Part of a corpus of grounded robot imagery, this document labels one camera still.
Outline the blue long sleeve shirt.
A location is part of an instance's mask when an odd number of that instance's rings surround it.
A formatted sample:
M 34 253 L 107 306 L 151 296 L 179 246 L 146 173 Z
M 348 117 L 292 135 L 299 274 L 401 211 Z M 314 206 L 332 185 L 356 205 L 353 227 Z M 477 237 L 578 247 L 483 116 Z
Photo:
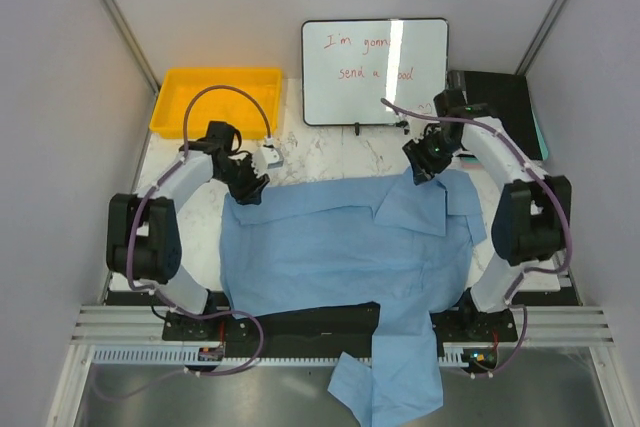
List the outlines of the blue long sleeve shirt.
M 329 391 L 361 425 L 399 426 L 443 404 L 431 317 L 458 302 L 485 237 L 459 170 L 269 187 L 259 205 L 225 200 L 221 283 L 256 316 L 377 303 L 371 364 L 342 354 Z

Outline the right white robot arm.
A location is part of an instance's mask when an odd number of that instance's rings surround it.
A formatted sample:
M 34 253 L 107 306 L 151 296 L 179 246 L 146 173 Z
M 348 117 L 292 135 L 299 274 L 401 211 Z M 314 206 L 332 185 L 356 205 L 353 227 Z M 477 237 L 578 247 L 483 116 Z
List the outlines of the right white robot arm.
M 467 103 L 460 90 L 442 91 L 434 104 L 433 115 L 395 110 L 426 123 L 421 136 L 403 147 L 414 183 L 435 179 L 455 154 L 468 151 L 500 190 L 491 225 L 494 254 L 459 301 L 459 331 L 477 341 L 493 330 L 491 313 L 509 307 L 528 274 L 558 275 L 568 269 L 572 186 L 566 177 L 551 176 L 536 165 L 487 104 Z

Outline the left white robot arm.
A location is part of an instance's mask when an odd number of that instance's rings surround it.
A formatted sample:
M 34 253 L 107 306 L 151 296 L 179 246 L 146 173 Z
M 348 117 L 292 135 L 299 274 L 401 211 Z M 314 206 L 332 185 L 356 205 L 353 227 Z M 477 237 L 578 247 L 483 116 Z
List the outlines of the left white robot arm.
M 258 205 L 268 185 L 268 171 L 283 156 L 268 137 L 255 152 L 241 149 L 235 127 L 212 121 L 206 135 L 187 140 L 156 179 L 132 194 L 116 194 L 108 208 L 106 264 L 126 278 L 129 288 L 157 296 L 185 315 L 185 329 L 208 340 L 219 329 L 210 291 L 182 264 L 178 213 L 210 181 L 228 188 L 239 205 Z

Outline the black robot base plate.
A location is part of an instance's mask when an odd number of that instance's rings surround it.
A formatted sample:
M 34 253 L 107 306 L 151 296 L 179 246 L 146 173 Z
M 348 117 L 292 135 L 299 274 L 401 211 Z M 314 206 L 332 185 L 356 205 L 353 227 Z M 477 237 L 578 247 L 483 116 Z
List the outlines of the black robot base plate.
M 141 294 L 111 292 L 109 306 L 122 306 L 132 300 L 147 305 L 162 322 L 164 341 L 222 343 L 230 355 L 247 357 L 258 346 L 259 332 L 250 321 L 224 317 L 208 321 L 193 320 L 177 313 L 164 312 L 158 300 L 143 299 Z M 322 307 L 260 316 L 265 334 L 262 355 L 276 357 L 329 357 L 346 351 L 354 356 L 371 352 L 374 331 L 382 324 L 380 307 L 375 303 L 354 306 Z M 480 343 L 497 345 L 518 340 L 514 316 L 505 310 L 492 314 L 473 314 L 466 318 L 457 310 L 430 316 L 427 331 L 436 336 L 436 345 Z

